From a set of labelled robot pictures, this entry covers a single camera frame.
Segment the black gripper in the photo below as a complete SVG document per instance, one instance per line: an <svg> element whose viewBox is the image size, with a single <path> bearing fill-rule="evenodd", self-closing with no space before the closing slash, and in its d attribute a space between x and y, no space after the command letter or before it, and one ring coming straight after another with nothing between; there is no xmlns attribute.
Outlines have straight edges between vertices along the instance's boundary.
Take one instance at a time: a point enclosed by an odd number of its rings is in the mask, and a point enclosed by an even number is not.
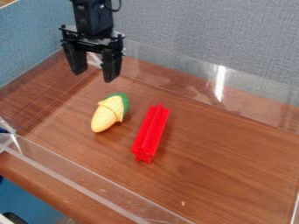
<svg viewBox="0 0 299 224"><path fill-rule="evenodd" d="M74 74L81 75L89 69L87 52L103 53L105 82L110 83L121 75L126 35L111 28L97 36L89 36L78 31L75 25L66 24L61 27L61 32L61 42Z"/></svg>

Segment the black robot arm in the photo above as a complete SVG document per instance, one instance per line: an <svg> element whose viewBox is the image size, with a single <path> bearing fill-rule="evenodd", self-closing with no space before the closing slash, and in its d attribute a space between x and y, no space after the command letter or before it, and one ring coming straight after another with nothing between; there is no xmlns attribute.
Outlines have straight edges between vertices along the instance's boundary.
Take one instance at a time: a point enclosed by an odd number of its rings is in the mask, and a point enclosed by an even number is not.
<svg viewBox="0 0 299 224"><path fill-rule="evenodd" d="M87 53L102 55L105 82L110 83L122 70L126 56L126 35L114 28L114 9L111 0L70 0L73 3L75 25L61 26L61 45L70 63L71 71L81 75L89 69Z"/></svg>

